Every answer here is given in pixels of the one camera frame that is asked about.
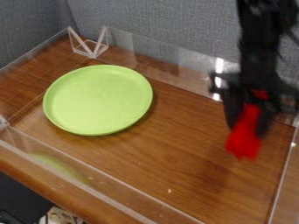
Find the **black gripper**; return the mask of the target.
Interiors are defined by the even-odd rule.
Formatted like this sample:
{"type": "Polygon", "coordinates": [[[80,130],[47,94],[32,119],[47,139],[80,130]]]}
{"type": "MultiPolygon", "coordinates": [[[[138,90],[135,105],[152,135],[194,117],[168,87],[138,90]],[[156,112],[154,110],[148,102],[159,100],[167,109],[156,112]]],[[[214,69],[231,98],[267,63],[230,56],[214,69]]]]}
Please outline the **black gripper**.
{"type": "Polygon", "coordinates": [[[210,74],[210,91],[219,94],[224,104],[227,125],[234,129],[244,107],[244,95],[252,89],[270,94],[267,107],[259,105],[256,136],[263,138],[270,131],[276,114],[299,112],[299,89],[279,76],[276,62],[280,37],[246,38],[239,41],[240,68],[238,72],[210,74]]]}

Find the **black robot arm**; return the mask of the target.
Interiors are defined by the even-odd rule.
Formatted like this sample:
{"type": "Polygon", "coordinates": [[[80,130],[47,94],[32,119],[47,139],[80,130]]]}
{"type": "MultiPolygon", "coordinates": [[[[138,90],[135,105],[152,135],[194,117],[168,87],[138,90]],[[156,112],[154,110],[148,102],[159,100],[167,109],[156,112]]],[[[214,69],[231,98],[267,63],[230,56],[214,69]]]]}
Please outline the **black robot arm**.
{"type": "Polygon", "coordinates": [[[239,70],[210,74],[210,91],[220,95],[227,125],[240,124],[263,137],[274,118],[299,111],[299,88],[276,71],[280,39],[298,23],[295,0],[236,0],[239,70]]]}

